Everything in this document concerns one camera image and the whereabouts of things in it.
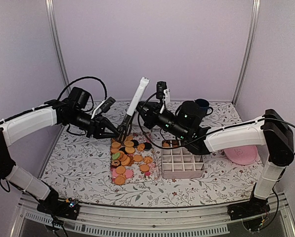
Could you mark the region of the silver white tongs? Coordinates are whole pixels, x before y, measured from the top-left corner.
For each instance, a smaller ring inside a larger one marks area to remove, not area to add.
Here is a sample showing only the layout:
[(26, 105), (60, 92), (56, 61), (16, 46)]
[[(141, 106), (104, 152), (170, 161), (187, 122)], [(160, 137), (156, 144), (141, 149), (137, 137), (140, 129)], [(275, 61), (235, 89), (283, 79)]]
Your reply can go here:
[(118, 126), (119, 137), (117, 139), (118, 142), (123, 143), (126, 137), (130, 133), (131, 124), (133, 121), (133, 116), (136, 110), (138, 103), (140, 102), (146, 87), (148, 86), (150, 80), (146, 77), (142, 77), (139, 83), (139, 86), (131, 100), (131, 103), (127, 109), (126, 115), (122, 121), (122, 123)]

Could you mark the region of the orange leaf cookie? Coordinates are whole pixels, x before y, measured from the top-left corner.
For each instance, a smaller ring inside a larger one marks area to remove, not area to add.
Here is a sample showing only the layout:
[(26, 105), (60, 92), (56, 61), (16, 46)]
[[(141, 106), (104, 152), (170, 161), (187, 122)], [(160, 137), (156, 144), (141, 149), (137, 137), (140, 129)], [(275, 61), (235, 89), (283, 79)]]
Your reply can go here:
[(163, 148), (171, 148), (171, 144), (169, 141), (163, 141), (162, 142), (162, 147)]

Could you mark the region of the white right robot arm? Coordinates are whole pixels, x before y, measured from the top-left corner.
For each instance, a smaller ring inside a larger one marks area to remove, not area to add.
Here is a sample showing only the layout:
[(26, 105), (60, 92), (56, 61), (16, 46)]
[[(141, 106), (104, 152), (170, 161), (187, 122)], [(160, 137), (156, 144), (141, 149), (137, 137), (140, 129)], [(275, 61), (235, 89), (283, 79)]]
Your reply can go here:
[(163, 103), (139, 102), (138, 116), (144, 126), (158, 126), (179, 139), (180, 145), (194, 155), (208, 155), (224, 150), (227, 157), (236, 160), (257, 155), (257, 146), (268, 148), (268, 161), (261, 177), (254, 185), (250, 200), (245, 203), (248, 215), (256, 215), (274, 185), (295, 156), (294, 135), (289, 125), (275, 110), (247, 122), (222, 127), (200, 127), (202, 114), (194, 101), (181, 104), (178, 113), (163, 108)]

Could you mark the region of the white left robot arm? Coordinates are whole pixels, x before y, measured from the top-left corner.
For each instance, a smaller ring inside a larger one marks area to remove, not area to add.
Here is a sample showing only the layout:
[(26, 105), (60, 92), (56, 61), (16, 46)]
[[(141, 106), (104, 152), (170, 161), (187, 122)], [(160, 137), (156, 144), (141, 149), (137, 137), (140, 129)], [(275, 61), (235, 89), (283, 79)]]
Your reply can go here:
[(42, 105), (0, 120), (0, 180), (6, 180), (41, 201), (51, 214), (59, 214), (63, 207), (58, 192), (36, 177), (37, 166), (26, 165), (29, 156), (33, 162), (42, 158), (50, 145), (55, 128), (73, 125), (88, 138), (107, 139), (119, 135), (116, 127), (103, 116), (115, 99), (105, 98), (90, 115), (85, 106), (91, 95), (74, 87), (63, 100), (52, 99)]

